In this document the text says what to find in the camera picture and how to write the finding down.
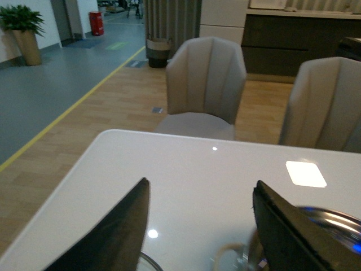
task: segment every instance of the wooden floor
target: wooden floor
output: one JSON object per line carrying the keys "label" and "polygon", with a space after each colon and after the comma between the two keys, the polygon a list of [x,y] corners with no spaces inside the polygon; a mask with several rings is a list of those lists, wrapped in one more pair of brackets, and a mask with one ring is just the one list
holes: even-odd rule
{"label": "wooden floor", "polygon": [[[236,139],[276,144],[291,84],[248,81]],[[153,131],[166,115],[164,69],[121,68],[0,172],[0,253],[47,199],[92,140],[107,129]]]}

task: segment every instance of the gray chair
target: gray chair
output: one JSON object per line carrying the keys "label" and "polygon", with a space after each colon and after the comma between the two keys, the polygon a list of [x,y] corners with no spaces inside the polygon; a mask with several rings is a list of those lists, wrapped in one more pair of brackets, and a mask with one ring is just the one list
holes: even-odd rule
{"label": "gray chair", "polygon": [[304,62],[296,76],[280,145],[361,152],[361,62]]}
{"label": "gray chair", "polygon": [[240,45],[216,37],[186,41],[166,67],[168,115],[155,132],[233,140],[245,80]]}

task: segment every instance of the tabletop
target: tabletop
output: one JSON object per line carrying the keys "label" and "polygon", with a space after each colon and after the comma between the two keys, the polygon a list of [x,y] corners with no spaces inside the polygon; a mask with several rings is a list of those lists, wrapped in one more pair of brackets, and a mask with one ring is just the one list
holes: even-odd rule
{"label": "tabletop", "polygon": [[[314,163],[327,185],[295,185],[287,161]],[[167,270],[210,270],[220,246],[247,243],[252,192],[264,181],[294,205],[361,218],[361,154],[126,130],[101,133],[0,259],[42,270],[143,177],[151,184],[143,251]]]}

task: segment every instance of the potted plant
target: potted plant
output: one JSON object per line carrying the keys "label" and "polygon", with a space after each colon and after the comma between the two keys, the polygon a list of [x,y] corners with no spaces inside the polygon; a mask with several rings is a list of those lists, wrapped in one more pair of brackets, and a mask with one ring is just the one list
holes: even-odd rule
{"label": "potted plant", "polygon": [[41,57],[35,34],[43,36],[44,30],[38,11],[25,5],[0,7],[1,25],[4,30],[12,30],[17,45],[27,65],[40,65]]}

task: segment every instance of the blue light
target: blue light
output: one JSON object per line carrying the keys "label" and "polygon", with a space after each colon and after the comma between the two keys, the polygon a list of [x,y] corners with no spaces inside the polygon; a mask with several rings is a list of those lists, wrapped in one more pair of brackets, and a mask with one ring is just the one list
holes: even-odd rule
{"label": "blue light", "polygon": [[304,209],[306,210],[306,211],[313,211],[315,208],[314,207],[304,207]]}
{"label": "blue light", "polygon": [[361,254],[361,243],[354,244],[352,247],[358,254]]}

